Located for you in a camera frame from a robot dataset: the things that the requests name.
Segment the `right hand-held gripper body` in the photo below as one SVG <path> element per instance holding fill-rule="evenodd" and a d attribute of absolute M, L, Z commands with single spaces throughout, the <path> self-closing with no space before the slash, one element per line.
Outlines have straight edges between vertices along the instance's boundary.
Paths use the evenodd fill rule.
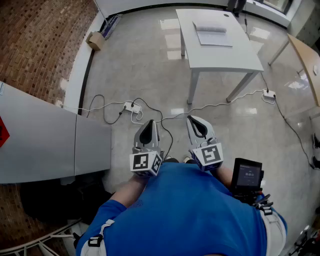
<path fill-rule="evenodd" d="M 216 170 L 222 165 L 224 161 L 222 144 L 216 138 L 191 139 L 190 144 L 191 158 L 202 172 Z"/>

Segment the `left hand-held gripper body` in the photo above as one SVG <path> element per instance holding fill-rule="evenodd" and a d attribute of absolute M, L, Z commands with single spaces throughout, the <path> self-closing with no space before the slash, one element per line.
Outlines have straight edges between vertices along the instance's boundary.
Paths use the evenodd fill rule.
<path fill-rule="evenodd" d="M 164 151 L 159 147 L 132 148 L 130 171 L 138 177 L 156 177 L 163 162 Z"/>

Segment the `white book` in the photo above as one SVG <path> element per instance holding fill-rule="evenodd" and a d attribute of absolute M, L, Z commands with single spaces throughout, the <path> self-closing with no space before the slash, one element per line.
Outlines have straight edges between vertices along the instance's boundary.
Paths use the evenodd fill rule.
<path fill-rule="evenodd" d="M 193 20 L 193 26 L 202 46 L 232 47 L 227 28 L 215 21 Z"/>

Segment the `person's left forearm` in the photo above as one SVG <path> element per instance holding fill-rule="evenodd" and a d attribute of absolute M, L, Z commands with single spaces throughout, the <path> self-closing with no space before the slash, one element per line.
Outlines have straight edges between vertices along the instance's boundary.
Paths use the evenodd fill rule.
<path fill-rule="evenodd" d="M 149 177 L 139 177 L 134 174 L 111 196 L 110 200 L 116 201 L 126 208 L 130 207 L 138 200 L 149 179 Z"/>

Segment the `person's right forearm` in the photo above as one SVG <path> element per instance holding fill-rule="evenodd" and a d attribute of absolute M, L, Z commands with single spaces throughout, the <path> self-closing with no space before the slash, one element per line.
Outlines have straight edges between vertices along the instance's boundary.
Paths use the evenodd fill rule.
<path fill-rule="evenodd" d="M 210 173 L 217 180 L 219 180 L 227 189 L 231 188 L 233 170 L 225 167 L 224 165 L 221 165 L 217 169 L 211 170 Z"/>

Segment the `black monitor screen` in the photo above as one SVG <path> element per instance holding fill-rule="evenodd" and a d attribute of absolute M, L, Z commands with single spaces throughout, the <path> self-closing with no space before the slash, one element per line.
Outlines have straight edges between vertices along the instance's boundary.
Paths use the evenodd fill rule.
<path fill-rule="evenodd" d="M 238 198 L 254 197 L 262 190 L 264 177 L 262 163 L 244 158 L 236 158 L 231 180 L 230 191 Z"/>

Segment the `person's blue shirt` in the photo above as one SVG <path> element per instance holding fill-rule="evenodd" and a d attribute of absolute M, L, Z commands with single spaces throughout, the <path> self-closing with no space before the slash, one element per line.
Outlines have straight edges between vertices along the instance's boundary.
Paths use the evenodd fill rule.
<path fill-rule="evenodd" d="M 76 256 L 279 256 L 287 223 L 234 198 L 196 164 L 163 162 L 138 200 L 102 204 Z"/>

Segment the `white table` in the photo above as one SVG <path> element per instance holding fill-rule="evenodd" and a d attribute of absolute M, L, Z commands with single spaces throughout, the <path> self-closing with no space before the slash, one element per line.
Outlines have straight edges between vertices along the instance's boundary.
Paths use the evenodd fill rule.
<path fill-rule="evenodd" d="M 188 104 L 193 102 L 201 72 L 245 73 L 226 98 L 229 103 L 258 73 L 263 72 L 249 38 L 232 13 L 213 9 L 177 9 L 176 14 L 180 25 L 181 56 L 187 56 L 191 70 Z M 226 27 L 233 46 L 201 45 L 193 21 L 213 21 Z"/>

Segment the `grey cabinet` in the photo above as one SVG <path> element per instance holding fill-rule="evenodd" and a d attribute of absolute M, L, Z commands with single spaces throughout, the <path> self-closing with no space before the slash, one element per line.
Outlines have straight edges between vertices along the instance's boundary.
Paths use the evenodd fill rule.
<path fill-rule="evenodd" d="M 0 147 L 0 184 L 73 177 L 108 170 L 111 128 L 8 84 L 0 117 L 10 135 Z"/>

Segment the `cardboard box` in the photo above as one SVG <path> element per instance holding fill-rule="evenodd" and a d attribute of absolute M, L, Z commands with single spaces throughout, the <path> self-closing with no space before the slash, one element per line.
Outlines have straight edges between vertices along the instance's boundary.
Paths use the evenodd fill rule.
<path fill-rule="evenodd" d="M 103 47 L 105 39 L 100 32 L 95 31 L 90 32 L 85 41 L 93 50 L 100 51 Z"/>

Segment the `white metal rack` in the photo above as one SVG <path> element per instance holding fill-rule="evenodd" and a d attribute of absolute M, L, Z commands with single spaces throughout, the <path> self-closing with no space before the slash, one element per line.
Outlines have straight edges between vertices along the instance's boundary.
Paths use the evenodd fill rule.
<path fill-rule="evenodd" d="M 40 238 L 34 239 L 30 242 L 27 243 L 23 243 L 21 245 L 18 246 L 14 246 L 11 248 L 7 248 L 7 249 L 1 249 L 0 250 L 0 256 L 6 256 L 6 255 L 10 255 L 10 254 L 15 254 L 18 255 L 19 252 L 23 251 L 23 255 L 27 256 L 27 249 L 38 246 L 40 244 L 44 245 L 44 242 L 53 239 L 53 238 L 58 238 L 58 239 L 62 239 L 62 238 L 74 238 L 74 236 L 72 234 L 63 234 L 65 231 L 71 229 L 72 227 L 76 226 L 77 224 L 79 224 L 80 222 L 82 222 L 82 219 L 76 219 L 76 220 L 72 220 L 70 223 L 68 223 L 67 225 L 49 233 L 46 234 Z"/>

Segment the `wooden table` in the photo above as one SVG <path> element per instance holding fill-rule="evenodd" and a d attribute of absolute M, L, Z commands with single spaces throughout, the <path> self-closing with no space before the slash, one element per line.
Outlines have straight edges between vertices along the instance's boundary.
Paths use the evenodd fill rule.
<path fill-rule="evenodd" d="M 311 47 L 297 39 L 296 37 L 287 34 L 287 39 L 283 42 L 281 47 L 275 52 L 268 64 L 271 66 L 274 61 L 280 56 L 288 44 L 291 44 L 297 57 L 299 58 L 303 70 L 307 76 L 311 92 L 315 101 L 315 105 L 320 107 L 320 74 L 317 76 L 313 73 L 313 66 L 320 67 L 320 56 Z"/>

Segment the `red diamond sign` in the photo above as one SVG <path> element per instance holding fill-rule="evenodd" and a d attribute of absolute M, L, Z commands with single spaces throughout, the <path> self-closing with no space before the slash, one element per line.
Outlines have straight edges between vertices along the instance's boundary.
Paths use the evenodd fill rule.
<path fill-rule="evenodd" d="M 4 145 L 4 143 L 8 140 L 9 137 L 10 137 L 10 134 L 2 118 L 0 117 L 0 148 Z"/>

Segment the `curved glass window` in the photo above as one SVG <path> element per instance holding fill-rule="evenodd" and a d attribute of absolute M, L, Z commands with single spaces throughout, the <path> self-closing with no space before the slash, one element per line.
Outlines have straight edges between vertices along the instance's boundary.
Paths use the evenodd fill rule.
<path fill-rule="evenodd" d="M 260 3 L 267 5 L 283 14 L 287 14 L 293 0 L 258 0 Z"/>

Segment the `black clamp mount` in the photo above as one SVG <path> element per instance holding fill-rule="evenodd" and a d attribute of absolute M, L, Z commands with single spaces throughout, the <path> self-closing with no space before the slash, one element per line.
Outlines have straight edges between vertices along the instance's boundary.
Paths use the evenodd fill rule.
<path fill-rule="evenodd" d="M 238 199 L 245 204 L 257 208 L 259 205 L 268 204 L 270 194 L 265 195 L 262 190 L 251 190 L 241 194 Z"/>

